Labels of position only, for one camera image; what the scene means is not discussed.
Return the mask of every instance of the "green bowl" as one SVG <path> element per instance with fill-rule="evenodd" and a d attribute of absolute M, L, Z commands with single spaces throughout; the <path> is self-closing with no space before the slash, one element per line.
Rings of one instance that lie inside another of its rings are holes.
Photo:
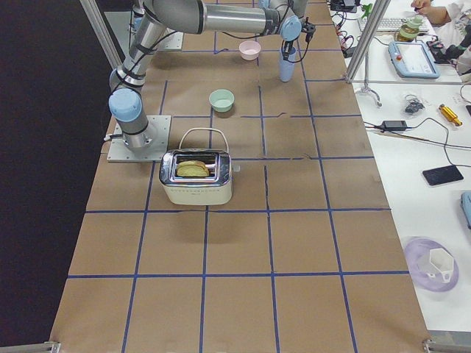
<path fill-rule="evenodd" d="M 215 90 L 209 95 L 209 102 L 216 112 L 227 112 L 234 104 L 234 95 L 230 90 Z"/>

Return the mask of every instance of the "bowl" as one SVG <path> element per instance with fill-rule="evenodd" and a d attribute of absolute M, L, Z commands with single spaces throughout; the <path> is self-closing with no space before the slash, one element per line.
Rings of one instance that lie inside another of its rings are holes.
<path fill-rule="evenodd" d="M 216 112 L 227 112 L 234 104 L 234 94 L 230 90 L 215 90 L 209 95 L 209 102 Z"/>
<path fill-rule="evenodd" d="M 238 46 L 238 50 L 241 52 L 241 56 L 245 60 L 255 60 L 262 50 L 262 46 L 259 42 L 254 40 L 246 40 Z"/>

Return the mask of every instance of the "pink bowl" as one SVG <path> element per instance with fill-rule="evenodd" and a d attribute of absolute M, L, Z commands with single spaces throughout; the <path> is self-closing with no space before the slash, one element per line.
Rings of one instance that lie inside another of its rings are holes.
<path fill-rule="evenodd" d="M 246 40 L 238 46 L 238 50 L 241 52 L 241 56 L 245 60 L 255 60 L 262 50 L 262 46 L 259 42 L 254 40 Z"/>

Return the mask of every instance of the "white sleeve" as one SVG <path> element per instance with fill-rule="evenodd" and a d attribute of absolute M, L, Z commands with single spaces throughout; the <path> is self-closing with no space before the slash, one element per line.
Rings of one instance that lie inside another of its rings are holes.
<path fill-rule="evenodd" d="M 458 17 L 458 15 L 463 10 L 465 2 L 468 2 L 468 1 L 467 0 L 456 0 L 456 1 L 454 1 L 451 4 L 448 4 L 446 6 L 448 15 L 450 16 L 451 20 Z"/>

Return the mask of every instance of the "purple plate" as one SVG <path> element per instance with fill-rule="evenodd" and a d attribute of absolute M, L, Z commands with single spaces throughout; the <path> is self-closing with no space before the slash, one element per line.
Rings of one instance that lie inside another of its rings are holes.
<path fill-rule="evenodd" d="M 456 261 L 453 264 L 453 275 L 448 283 L 437 282 L 429 278 L 426 273 L 419 270 L 419 266 L 417 265 L 418 259 L 431 249 L 440 248 L 450 254 L 448 250 L 437 242 L 424 238 L 414 239 L 404 248 L 404 255 L 406 256 L 406 262 L 409 267 L 409 273 L 411 274 L 412 280 L 415 284 L 420 285 L 420 287 L 433 292 L 446 292 L 447 290 L 453 289 L 458 282 L 458 264 Z"/>

